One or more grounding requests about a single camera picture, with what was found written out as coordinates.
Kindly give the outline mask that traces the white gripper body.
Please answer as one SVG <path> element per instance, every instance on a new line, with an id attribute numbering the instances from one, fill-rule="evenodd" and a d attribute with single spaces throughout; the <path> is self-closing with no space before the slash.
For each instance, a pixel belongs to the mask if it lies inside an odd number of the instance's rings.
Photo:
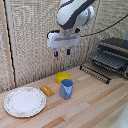
<path id="1" fill-rule="evenodd" d="M 62 35 L 59 30 L 54 30 L 47 34 L 47 46 L 53 49 L 77 45 L 79 41 L 80 35 L 78 33 Z"/>

